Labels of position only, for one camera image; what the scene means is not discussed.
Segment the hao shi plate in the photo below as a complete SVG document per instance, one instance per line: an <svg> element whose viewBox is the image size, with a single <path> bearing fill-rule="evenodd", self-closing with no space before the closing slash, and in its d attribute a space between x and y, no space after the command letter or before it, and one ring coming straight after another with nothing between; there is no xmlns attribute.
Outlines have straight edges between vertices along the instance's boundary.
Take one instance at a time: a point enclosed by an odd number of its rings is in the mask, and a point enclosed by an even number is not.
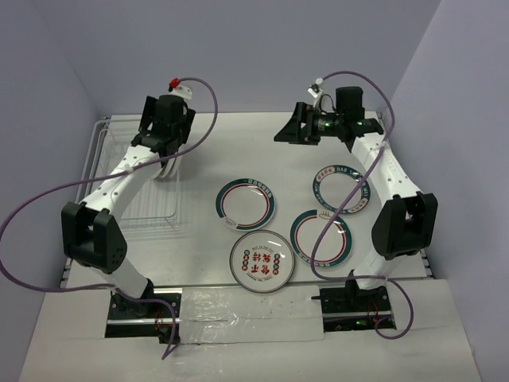
<svg viewBox="0 0 509 382"><path fill-rule="evenodd" d="M330 165L319 170L313 178L312 190L317 202L325 209L334 212L355 188L363 175L346 165ZM371 200L371 188L364 182L352 199L341 210L348 215L360 212Z"/></svg>
<svg viewBox="0 0 509 382"><path fill-rule="evenodd" d="M155 176L156 179L162 179L166 176L166 174L169 171L169 163L170 163L170 160L161 162L161 164L162 164L161 171Z"/></svg>

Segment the orange sunburst plate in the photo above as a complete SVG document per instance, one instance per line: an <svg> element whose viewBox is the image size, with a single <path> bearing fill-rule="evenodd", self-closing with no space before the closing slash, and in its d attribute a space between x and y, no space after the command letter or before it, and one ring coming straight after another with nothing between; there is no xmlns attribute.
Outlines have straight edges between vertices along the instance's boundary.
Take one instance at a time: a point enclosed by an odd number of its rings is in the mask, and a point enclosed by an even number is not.
<svg viewBox="0 0 509 382"><path fill-rule="evenodd" d="M180 169L182 158L183 158L183 156L178 156L177 158L175 158L172 170L170 172L171 177L175 176L177 174L178 170Z"/></svg>

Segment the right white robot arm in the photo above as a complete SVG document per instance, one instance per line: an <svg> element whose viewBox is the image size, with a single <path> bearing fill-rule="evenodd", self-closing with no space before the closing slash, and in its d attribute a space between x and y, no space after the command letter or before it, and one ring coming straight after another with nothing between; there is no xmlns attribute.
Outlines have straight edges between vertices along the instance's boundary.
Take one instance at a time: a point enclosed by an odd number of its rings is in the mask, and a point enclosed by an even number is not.
<svg viewBox="0 0 509 382"><path fill-rule="evenodd" d="M323 137L338 138L360 162L377 192L382 208L371 228L371 248L351 273L357 284L345 293L347 305L362 311L373 302L372 289L384 284L400 259L417 255L430 245L438 202L410 180L380 122L365 115L362 88L337 88L331 112L321 109L324 92L320 85L313 84L308 91L313 103L298 102L274 141L317 145Z"/></svg>

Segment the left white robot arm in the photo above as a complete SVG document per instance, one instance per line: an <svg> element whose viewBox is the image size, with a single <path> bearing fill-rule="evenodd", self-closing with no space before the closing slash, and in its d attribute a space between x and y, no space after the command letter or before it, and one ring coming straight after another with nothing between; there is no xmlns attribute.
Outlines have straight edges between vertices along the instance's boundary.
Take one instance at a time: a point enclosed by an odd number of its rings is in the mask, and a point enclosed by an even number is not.
<svg viewBox="0 0 509 382"><path fill-rule="evenodd" d="M147 277L126 257L119 221L145 183L171 172L174 154L188 141L195 115L180 92L147 97L138 133L110 178L61 211L64 254L129 295L127 308L141 318L154 311L156 298Z"/></svg>

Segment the teal rim plate steam logo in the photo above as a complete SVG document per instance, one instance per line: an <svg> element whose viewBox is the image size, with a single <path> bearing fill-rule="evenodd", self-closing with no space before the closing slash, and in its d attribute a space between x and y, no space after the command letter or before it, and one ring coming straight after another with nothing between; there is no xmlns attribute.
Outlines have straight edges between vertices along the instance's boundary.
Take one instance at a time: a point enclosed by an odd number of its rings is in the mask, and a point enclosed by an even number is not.
<svg viewBox="0 0 509 382"><path fill-rule="evenodd" d="M172 170L174 160L175 160L175 158L172 158L172 159L170 160L170 163L169 163L169 171L168 171L168 173L166 174L166 176L165 176L164 178L166 178L166 177L170 177L170 172L171 172L171 170Z"/></svg>

